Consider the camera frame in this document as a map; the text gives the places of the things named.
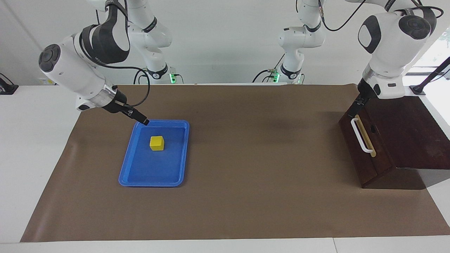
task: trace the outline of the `white drawer handle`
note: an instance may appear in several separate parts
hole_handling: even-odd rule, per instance
[[[366,148],[365,143],[364,143],[364,141],[363,141],[363,138],[361,137],[361,134],[360,134],[360,132],[358,131],[358,126],[356,125],[356,122],[357,122],[357,121],[358,121],[357,118],[352,119],[352,120],[351,120],[351,126],[353,127],[353,131],[355,131],[355,135],[356,135],[356,138],[358,139],[358,142],[360,143],[361,149],[362,149],[364,152],[370,154],[370,153],[373,152],[373,150],[372,150],[372,149]]]

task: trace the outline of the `yellow cube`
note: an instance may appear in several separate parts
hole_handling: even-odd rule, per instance
[[[152,136],[150,138],[150,148],[153,151],[164,150],[164,138],[162,136]]]

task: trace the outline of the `blue tray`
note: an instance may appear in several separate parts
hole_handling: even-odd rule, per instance
[[[150,137],[162,136],[164,150],[152,151]],[[175,187],[185,176],[189,123],[184,120],[150,120],[136,123],[120,171],[119,183],[135,187]]]

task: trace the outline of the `dark brown wooden box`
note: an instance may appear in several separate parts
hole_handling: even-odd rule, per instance
[[[419,97],[372,99],[359,117],[375,157],[347,113],[339,125],[363,188],[419,190],[450,178],[450,140]]]

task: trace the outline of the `brown table mat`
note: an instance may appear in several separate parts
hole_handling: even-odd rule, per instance
[[[134,102],[145,86],[121,86]],[[449,235],[427,190],[361,189],[346,86],[152,86],[139,110],[190,123],[184,182],[117,179],[134,122],[81,113],[22,242]]]

